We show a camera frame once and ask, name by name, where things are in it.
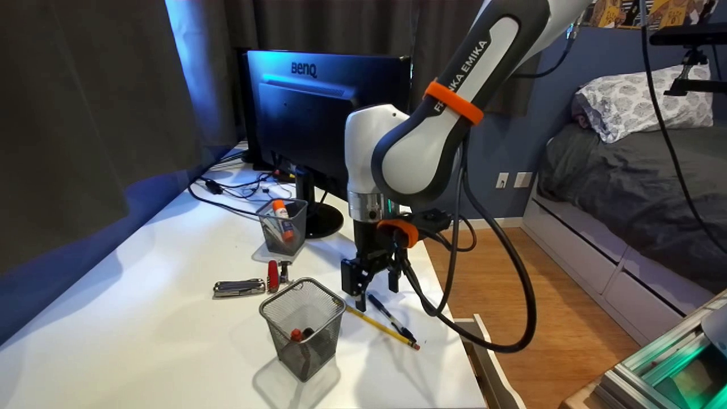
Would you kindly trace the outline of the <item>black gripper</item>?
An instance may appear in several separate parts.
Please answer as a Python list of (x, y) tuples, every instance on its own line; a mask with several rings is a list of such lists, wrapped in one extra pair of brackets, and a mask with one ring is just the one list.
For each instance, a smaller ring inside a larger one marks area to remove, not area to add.
[(389, 269), (389, 290), (399, 294), (406, 251), (418, 243), (418, 228), (406, 219), (355, 226), (357, 256), (341, 262), (341, 289), (361, 295), (367, 277)]

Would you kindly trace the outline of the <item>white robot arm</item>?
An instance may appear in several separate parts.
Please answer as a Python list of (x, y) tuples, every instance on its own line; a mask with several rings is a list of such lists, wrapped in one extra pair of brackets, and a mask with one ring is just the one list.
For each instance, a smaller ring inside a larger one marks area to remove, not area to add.
[(430, 205), (450, 182), (455, 154), (483, 121), (486, 104), (545, 51), (590, 0), (483, 0), (445, 68), (411, 113), (392, 104), (357, 108), (345, 121), (347, 214), (357, 256), (341, 262), (341, 286), (361, 295), (389, 266), (377, 243), (386, 202)]

